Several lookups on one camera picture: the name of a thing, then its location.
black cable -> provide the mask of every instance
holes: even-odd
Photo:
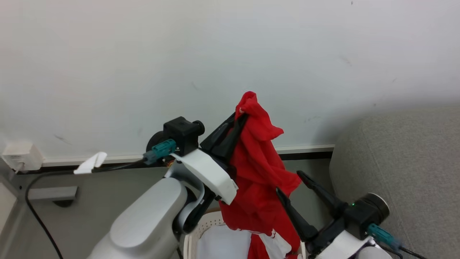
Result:
[[[38,180],[40,180],[41,178],[43,177],[46,177],[46,176],[56,176],[56,175],[66,175],[66,174],[73,174],[73,171],[56,171],[56,172],[48,172],[48,173],[42,173],[42,174],[39,174],[34,180],[32,180],[30,182],[30,184],[27,186],[26,188],[26,193],[25,193],[25,200],[26,200],[26,203],[27,203],[27,206],[29,207],[30,211],[32,212],[32,214],[34,215],[35,219],[38,221],[38,223],[40,224],[40,226],[43,228],[43,230],[45,231],[46,235],[48,236],[48,238],[50,239],[51,241],[51,244],[53,244],[53,247],[54,249],[56,250],[56,253],[57,255],[59,256],[59,259],[63,259],[62,258],[62,255],[61,255],[61,251],[59,251],[59,248],[58,246],[56,245],[56,242],[54,241],[53,237],[51,236],[50,232],[48,231],[48,229],[46,228],[45,224],[43,223],[43,221],[40,219],[40,217],[38,216],[37,212],[34,210],[34,208],[32,207],[32,204],[30,204],[30,201],[29,201],[29,191],[30,191],[30,187],[32,187],[32,185],[34,183],[36,183]]]
[[[403,247],[400,247],[399,249],[401,249],[401,251],[403,252],[406,252],[412,256],[415,256],[417,258],[420,258],[420,259],[426,259],[426,257],[422,256],[422,255],[419,255],[418,253],[414,253],[412,251],[410,251],[409,249],[406,249],[406,248],[403,248]]]
[[[146,160],[147,160],[146,158],[143,158],[143,159],[141,159],[141,160],[138,160],[138,161],[132,162],[132,163],[127,163],[127,164],[122,164],[122,165],[116,165],[116,166],[112,166],[112,167],[94,168],[94,169],[92,170],[92,172],[93,172],[93,173],[100,173],[100,172],[107,172],[107,171],[113,171],[113,170],[126,169],[126,168],[129,168],[129,167],[131,167],[131,166],[143,164]]]
[[[176,251],[177,251],[177,255],[179,256],[179,259],[184,259],[184,257],[182,256],[182,252],[180,251],[179,247],[176,248]]]
[[[392,249],[386,248],[386,247],[384,247],[384,246],[380,246],[380,248],[382,248],[383,250],[385,250],[385,251],[387,251],[387,252],[389,252],[389,253],[392,253],[392,254],[397,255],[400,259],[403,259],[403,255],[402,255],[402,254],[397,253],[397,252],[393,251]]]

white wall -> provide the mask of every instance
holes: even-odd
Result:
[[[210,132],[247,90],[275,145],[333,144],[361,116],[460,99],[459,4],[3,0],[2,145],[139,155],[177,116]]]

gray floor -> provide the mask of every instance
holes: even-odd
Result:
[[[291,172],[303,170],[326,189],[332,191],[329,159],[286,161]],[[116,217],[155,182],[166,169],[135,169],[90,176],[59,176],[41,180],[35,187],[80,187],[78,200],[69,208],[51,202],[35,202],[34,207],[53,235],[65,259],[84,259],[94,245],[109,231]],[[324,205],[303,184],[292,194],[293,206],[312,225],[321,228],[330,220]],[[0,259],[58,258],[33,215],[23,209],[23,218],[11,239],[7,253]],[[15,213],[20,214],[18,207]]]

gray cushion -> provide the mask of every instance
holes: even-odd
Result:
[[[409,249],[460,258],[460,107],[362,120],[338,139],[329,170],[343,200],[384,198],[382,227]]]

red cloth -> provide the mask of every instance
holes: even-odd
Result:
[[[283,130],[271,124],[268,113],[257,102],[256,94],[247,92],[236,106],[236,118],[247,113],[230,163],[236,167],[238,191],[231,205],[220,202],[222,217],[230,229],[250,230],[271,236],[274,229],[296,252],[300,245],[288,215],[277,195],[279,187],[287,196],[300,184],[296,174],[284,169],[271,140]],[[269,258],[258,235],[251,237],[248,259]]]

